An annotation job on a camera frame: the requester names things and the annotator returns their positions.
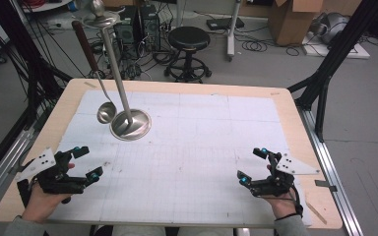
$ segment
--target wooden table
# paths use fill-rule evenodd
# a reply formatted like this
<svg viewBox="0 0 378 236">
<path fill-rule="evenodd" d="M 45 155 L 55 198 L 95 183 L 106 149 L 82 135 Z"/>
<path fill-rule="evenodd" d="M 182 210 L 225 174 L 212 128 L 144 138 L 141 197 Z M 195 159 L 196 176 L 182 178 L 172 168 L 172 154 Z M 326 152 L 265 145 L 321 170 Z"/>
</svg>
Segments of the wooden table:
<svg viewBox="0 0 378 236">
<path fill-rule="evenodd" d="M 108 90 L 116 90 L 114 81 L 104 81 Z M 291 155 L 319 167 L 313 147 L 308 139 L 302 121 L 296 110 L 290 92 L 285 88 L 254 88 L 236 86 L 154 83 L 154 82 L 124 82 L 127 91 L 188 93 L 188 94 L 224 94 L 233 96 L 266 97 L 274 101 L 283 132 Z M 56 150 L 62 135 L 65 133 L 76 109 L 87 90 L 101 89 L 97 80 L 75 79 L 66 87 L 57 105 L 37 137 L 25 163 L 46 148 Z M 325 181 L 322 173 L 318 175 L 300 175 L 304 189 L 306 204 L 311 212 L 311 228 L 333 229 L 342 227 L 343 223 L 328 188 L 315 186 L 315 180 Z M 0 221 L 12 221 L 21 214 L 24 207 L 19 196 L 16 183 L 13 182 L 0 203 Z"/>
</svg>

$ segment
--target white grid paper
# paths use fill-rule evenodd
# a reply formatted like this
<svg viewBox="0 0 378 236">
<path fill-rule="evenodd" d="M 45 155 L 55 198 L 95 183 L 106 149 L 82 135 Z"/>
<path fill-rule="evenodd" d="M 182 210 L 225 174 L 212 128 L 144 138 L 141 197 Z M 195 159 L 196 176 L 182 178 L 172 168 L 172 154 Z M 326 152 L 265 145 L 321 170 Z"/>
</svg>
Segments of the white grid paper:
<svg viewBox="0 0 378 236">
<path fill-rule="evenodd" d="M 117 92 L 110 92 L 119 101 Z M 238 183 L 269 175 L 253 148 L 288 153 L 276 106 L 269 98 L 219 94 L 127 92 L 131 108 L 152 118 L 141 139 L 115 139 L 96 112 L 106 102 L 87 91 L 58 150 L 88 146 L 70 176 L 102 166 L 100 180 L 52 215 L 58 220 L 177 225 L 272 226 L 272 210 Z M 115 104 L 118 110 L 122 106 Z M 302 195 L 300 184 L 297 188 Z M 306 205 L 304 223 L 311 224 Z"/>
</svg>

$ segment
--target black stool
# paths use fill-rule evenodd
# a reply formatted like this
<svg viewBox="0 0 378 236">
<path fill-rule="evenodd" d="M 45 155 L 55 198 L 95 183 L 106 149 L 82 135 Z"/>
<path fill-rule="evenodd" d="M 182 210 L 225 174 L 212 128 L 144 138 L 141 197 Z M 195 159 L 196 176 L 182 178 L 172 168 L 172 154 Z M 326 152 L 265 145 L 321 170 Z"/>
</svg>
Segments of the black stool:
<svg viewBox="0 0 378 236">
<path fill-rule="evenodd" d="M 176 79 L 176 82 L 199 81 L 202 84 L 201 78 L 204 76 L 210 77 L 213 72 L 208 69 L 204 62 L 192 57 L 192 55 L 206 48 L 210 44 L 210 41 L 210 36 L 198 28 L 180 27 L 172 30 L 168 35 L 168 42 L 172 47 L 179 50 L 179 52 L 164 70 L 164 75 L 171 75 Z M 184 51 L 186 56 L 179 57 L 181 51 Z M 184 65 L 177 66 L 176 63 L 183 59 L 185 60 Z M 192 67 L 192 61 L 197 61 L 201 65 Z M 181 71 L 181 73 L 177 75 L 174 71 Z"/>
</svg>

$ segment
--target cardboard box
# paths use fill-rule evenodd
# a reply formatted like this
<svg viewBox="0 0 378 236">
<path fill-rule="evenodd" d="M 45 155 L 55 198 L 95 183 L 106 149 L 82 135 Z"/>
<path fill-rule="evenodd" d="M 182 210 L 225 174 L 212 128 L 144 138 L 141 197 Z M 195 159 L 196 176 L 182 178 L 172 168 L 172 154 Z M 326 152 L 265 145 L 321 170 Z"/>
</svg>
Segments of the cardboard box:
<svg viewBox="0 0 378 236">
<path fill-rule="evenodd" d="M 351 17 L 360 3 L 361 0 L 326 0 L 322 5 L 321 12 L 336 12 Z"/>
<path fill-rule="evenodd" d="M 238 14 L 246 17 L 268 18 L 270 9 L 269 6 L 250 5 L 247 4 L 247 0 L 242 0 Z"/>
<path fill-rule="evenodd" d="M 268 26 L 275 43 L 280 46 L 301 45 L 323 0 L 275 0 Z"/>
<path fill-rule="evenodd" d="M 140 0 L 102 0 L 102 2 L 107 10 L 116 10 L 123 5 L 140 6 Z"/>
</svg>

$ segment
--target human arm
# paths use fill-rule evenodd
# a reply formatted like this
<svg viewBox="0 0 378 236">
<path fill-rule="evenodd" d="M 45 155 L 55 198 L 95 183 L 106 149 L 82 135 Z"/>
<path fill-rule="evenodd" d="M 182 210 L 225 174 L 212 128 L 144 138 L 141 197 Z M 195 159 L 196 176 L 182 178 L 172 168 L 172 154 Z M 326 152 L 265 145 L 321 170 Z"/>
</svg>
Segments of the human arm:
<svg viewBox="0 0 378 236">
<path fill-rule="evenodd" d="M 275 196 L 262 196 L 271 206 L 275 215 L 275 229 L 280 236 L 307 236 L 310 235 L 302 222 L 300 214 L 296 213 L 295 194 L 292 189 L 290 193 Z"/>
<path fill-rule="evenodd" d="M 30 201 L 21 216 L 17 216 L 5 230 L 4 236 L 42 235 L 45 231 L 43 223 L 55 211 L 57 206 L 70 194 L 46 194 L 38 183 L 32 185 Z"/>
</svg>

